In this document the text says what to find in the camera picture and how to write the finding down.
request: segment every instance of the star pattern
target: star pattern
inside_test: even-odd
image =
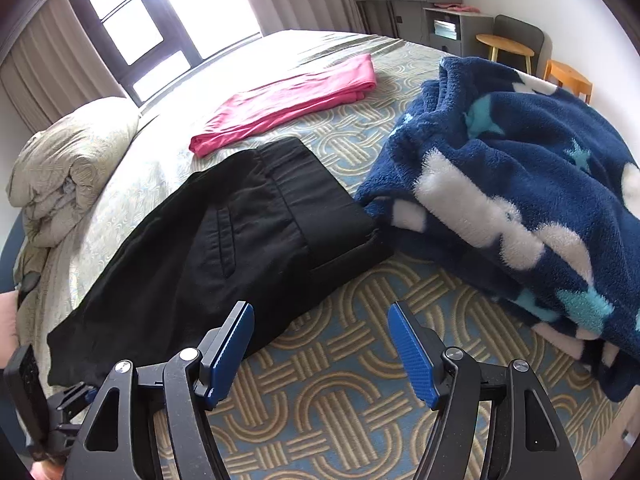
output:
[[[613,313],[613,305],[593,285],[580,292],[556,290],[556,297],[566,308],[569,318],[598,335],[602,334],[605,319]]]
[[[523,288],[520,295],[513,301],[517,306],[521,306],[524,310],[533,314],[538,319],[553,323],[558,320],[560,314],[549,310],[548,308],[540,308],[536,305],[536,297],[528,288]]]
[[[493,132],[504,135],[504,130],[491,118],[491,95],[477,99],[465,114],[466,134],[469,139],[477,139],[480,134]]]
[[[574,160],[576,168],[591,174],[591,170],[589,169],[591,151],[582,149],[575,139],[571,139],[571,142],[574,144],[574,147],[570,150],[564,150],[564,152]]]

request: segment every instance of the fleece blanket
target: fleece blanket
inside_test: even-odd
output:
[[[6,186],[32,246],[55,247],[95,203],[138,130],[130,99],[86,104],[28,140]]]
[[[612,400],[640,382],[640,170],[580,99],[446,57],[356,198],[397,248],[520,316]]]

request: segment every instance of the orange chair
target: orange chair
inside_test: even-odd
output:
[[[558,79],[558,85],[571,92],[576,97],[580,97],[580,94],[584,94],[584,101],[589,104],[589,101],[591,100],[591,93],[593,92],[593,84],[576,69],[571,68],[567,64],[560,63],[559,61],[549,59],[546,62],[545,75],[543,79],[545,81],[549,81],[549,76],[553,76]]]

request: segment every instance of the gray chair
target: gray chair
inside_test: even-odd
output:
[[[531,68],[532,73],[534,75],[536,74],[540,50],[542,50],[542,45],[545,43],[544,32],[530,23],[521,22],[515,18],[499,14],[494,19],[494,35],[517,41],[533,50],[536,55],[531,58]],[[518,56],[517,54],[511,54],[510,52],[501,50],[498,54],[498,62],[521,70],[522,72],[527,71],[524,57]]]

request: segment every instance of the window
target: window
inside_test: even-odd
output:
[[[138,105],[208,57],[259,33],[247,0],[69,1]]]

